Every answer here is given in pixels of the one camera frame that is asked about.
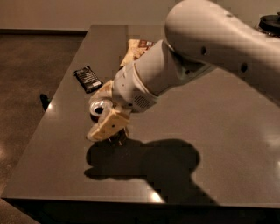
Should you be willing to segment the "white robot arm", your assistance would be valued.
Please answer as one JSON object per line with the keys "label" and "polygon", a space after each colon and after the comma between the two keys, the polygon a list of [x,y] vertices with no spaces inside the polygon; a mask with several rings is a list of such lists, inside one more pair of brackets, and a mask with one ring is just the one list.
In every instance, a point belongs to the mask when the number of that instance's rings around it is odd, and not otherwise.
{"label": "white robot arm", "polygon": [[169,12],[165,39],[120,69],[89,100],[98,121],[87,139],[99,142],[125,129],[132,113],[157,103],[167,90],[216,67],[280,100],[279,39],[255,30],[209,0],[184,0]]}

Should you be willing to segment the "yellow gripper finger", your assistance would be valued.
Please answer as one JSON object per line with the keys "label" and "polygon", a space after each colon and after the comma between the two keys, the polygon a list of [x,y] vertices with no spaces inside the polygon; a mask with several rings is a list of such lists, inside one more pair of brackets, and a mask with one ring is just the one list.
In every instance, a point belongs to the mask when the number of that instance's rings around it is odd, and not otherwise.
{"label": "yellow gripper finger", "polygon": [[91,96],[90,100],[91,101],[97,101],[101,99],[111,100],[113,98],[112,89],[113,89],[113,81],[109,80]]}
{"label": "yellow gripper finger", "polygon": [[124,129],[130,121],[130,110],[121,106],[105,108],[90,131],[87,139],[100,142]]}

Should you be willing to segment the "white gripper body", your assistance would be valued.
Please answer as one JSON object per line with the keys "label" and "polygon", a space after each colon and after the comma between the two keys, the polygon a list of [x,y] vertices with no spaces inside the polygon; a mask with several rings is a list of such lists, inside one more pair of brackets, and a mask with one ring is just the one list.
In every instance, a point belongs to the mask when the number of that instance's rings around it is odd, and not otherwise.
{"label": "white gripper body", "polygon": [[118,71],[113,79],[112,99],[132,113],[142,113],[158,102],[142,83],[135,63],[129,63]]}

